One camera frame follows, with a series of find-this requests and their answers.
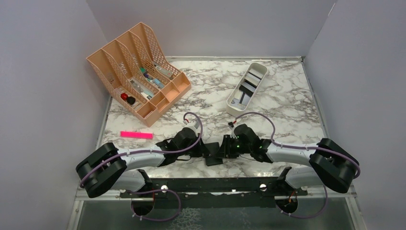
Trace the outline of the black leather card holder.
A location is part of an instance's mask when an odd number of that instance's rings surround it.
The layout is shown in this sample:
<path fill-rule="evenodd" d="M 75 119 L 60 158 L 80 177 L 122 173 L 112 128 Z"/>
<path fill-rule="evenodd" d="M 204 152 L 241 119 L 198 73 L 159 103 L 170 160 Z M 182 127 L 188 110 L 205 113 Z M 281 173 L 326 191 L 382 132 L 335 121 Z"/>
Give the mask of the black leather card holder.
<path fill-rule="evenodd" d="M 218 150 L 220 149 L 219 142 L 206 143 L 205 147 L 207 151 L 203 154 L 206 166 L 215 166 L 223 164 L 223 159 L 216 157 Z"/>

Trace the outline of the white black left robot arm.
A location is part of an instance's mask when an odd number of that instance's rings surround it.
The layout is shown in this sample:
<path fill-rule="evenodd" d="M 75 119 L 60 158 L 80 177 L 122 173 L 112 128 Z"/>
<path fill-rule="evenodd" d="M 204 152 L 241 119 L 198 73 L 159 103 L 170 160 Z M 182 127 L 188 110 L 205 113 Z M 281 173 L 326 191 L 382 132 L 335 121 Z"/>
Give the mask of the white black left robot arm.
<path fill-rule="evenodd" d="M 209 149 L 190 127 L 175 137 L 158 142 L 149 148 L 119 149 L 107 142 L 76 166 L 80 187 L 88 197 L 95 198 L 109 190 L 132 190 L 136 195 L 148 195 L 151 181 L 144 167 L 162 167 L 178 157 L 208 157 Z"/>

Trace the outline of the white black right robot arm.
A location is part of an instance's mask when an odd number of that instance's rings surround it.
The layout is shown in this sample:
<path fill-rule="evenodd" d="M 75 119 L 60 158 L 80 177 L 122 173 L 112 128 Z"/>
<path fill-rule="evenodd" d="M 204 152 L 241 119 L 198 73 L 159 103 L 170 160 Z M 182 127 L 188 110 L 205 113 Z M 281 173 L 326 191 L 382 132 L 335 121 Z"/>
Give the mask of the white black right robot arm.
<path fill-rule="evenodd" d="M 346 193 L 360 166 L 353 156 L 329 138 L 313 144 L 279 144 L 272 139 L 259 138 L 245 124 L 234 127 L 230 135 L 224 135 L 215 156 L 231 159 L 241 154 L 249 154 L 258 162 L 299 164 L 300 168 L 288 169 L 276 182 L 277 191 L 282 195 L 318 185 Z"/>

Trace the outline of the cream oblong plastic tray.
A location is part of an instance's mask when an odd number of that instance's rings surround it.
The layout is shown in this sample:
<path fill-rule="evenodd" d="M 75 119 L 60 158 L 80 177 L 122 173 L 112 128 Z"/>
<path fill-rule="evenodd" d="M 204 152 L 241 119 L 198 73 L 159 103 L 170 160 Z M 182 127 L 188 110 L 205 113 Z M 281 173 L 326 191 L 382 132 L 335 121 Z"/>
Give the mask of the cream oblong plastic tray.
<path fill-rule="evenodd" d="M 242 75 L 236 87 L 226 101 L 226 112 L 239 116 L 246 112 L 252 98 L 259 91 L 259 86 L 265 79 L 268 68 L 260 63 L 252 63 Z"/>

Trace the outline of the pink rectangular bar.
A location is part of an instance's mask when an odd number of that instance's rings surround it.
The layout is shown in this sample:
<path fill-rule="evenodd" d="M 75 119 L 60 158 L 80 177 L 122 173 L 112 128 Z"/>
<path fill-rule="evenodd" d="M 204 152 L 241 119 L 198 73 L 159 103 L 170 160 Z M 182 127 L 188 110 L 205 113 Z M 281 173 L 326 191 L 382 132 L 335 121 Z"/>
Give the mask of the pink rectangular bar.
<path fill-rule="evenodd" d="M 153 133 L 144 132 L 131 132 L 131 131 L 121 131 L 120 136 L 123 138 L 136 138 L 136 139 L 153 139 Z"/>

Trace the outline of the teal pens in organizer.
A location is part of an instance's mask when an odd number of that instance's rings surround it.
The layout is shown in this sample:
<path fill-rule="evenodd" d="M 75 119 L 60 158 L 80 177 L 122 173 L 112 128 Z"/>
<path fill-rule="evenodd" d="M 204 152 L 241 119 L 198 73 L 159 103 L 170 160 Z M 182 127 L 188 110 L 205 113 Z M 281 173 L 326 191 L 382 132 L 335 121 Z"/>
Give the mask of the teal pens in organizer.
<path fill-rule="evenodd" d="M 153 84 L 154 86 L 156 86 L 159 89 L 163 89 L 165 87 L 165 85 L 162 84 L 158 79 L 149 75 L 149 73 L 146 69 L 140 68 L 140 70 L 141 70 L 142 74 L 144 75 L 144 77 L 146 78 L 146 80 L 149 81 L 151 84 Z"/>

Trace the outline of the grey device in organizer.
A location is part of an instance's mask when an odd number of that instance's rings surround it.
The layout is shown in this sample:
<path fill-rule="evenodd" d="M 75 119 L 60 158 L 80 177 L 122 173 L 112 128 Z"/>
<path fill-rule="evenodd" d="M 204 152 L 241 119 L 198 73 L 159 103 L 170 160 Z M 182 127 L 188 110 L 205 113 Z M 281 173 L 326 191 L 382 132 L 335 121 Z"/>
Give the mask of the grey device in organizer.
<path fill-rule="evenodd" d="M 163 68 L 161 65 L 153 62 L 155 69 L 160 72 L 162 75 L 164 75 L 165 77 L 167 77 L 168 79 L 172 80 L 173 79 L 173 72 Z"/>

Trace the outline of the black round item in organizer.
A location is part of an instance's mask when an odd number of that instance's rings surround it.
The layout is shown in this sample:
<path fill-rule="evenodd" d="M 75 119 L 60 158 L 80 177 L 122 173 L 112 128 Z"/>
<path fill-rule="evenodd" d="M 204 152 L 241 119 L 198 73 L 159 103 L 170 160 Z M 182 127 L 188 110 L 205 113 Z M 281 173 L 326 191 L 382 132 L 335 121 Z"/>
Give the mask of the black round item in organizer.
<path fill-rule="evenodd" d="M 128 96 L 125 98 L 125 101 L 129 104 L 129 105 L 133 105 L 136 102 L 136 99 L 132 96 Z"/>

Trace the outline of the red round item in organizer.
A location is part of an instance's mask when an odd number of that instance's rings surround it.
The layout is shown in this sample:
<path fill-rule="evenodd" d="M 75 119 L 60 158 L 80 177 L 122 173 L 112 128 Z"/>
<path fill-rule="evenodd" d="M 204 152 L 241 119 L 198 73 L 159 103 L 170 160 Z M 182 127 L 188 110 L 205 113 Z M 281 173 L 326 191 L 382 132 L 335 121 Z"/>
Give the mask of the red round item in organizer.
<path fill-rule="evenodd" d="M 128 95 L 127 95 L 126 93 L 121 93 L 120 97 L 121 97 L 124 101 L 126 101 L 127 98 L 128 98 Z"/>

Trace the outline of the peach plastic file organizer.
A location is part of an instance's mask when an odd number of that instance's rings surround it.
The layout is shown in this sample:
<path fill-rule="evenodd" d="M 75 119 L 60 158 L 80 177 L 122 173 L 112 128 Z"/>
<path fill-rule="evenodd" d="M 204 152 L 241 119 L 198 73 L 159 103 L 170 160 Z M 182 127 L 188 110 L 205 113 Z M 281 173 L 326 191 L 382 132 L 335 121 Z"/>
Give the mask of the peach plastic file organizer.
<path fill-rule="evenodd" d="M 147 127 L 152 126 L 187 91 L 191 83 L 186 74 L 170 64 L 154 31 L 138 23 L 87 57 L 103 85 L 119 104 Z M 153 62 L 173 72 L 170 80 L 155 69 Z M 146 80 L 140 68 L 165 85 L 159 89 Z M 129 105 L 120 95 L 136 99 Z"/>

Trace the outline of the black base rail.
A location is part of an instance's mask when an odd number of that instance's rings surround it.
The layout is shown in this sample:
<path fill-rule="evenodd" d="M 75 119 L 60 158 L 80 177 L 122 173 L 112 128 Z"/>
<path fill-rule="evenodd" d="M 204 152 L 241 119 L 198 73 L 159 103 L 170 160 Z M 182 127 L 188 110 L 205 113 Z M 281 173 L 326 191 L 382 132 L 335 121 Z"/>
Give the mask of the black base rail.
<path fill-rule="evenodd" d="M 275 208 L 275 199 L 305 196 L 302 189 L 292 189 L 277 177 L 242 178 L 154 178 L 146 191 L 136 195 L 129 191 L 120 198 L 129 198 L 135 207 L 156 209 L 266 207 Z"/>

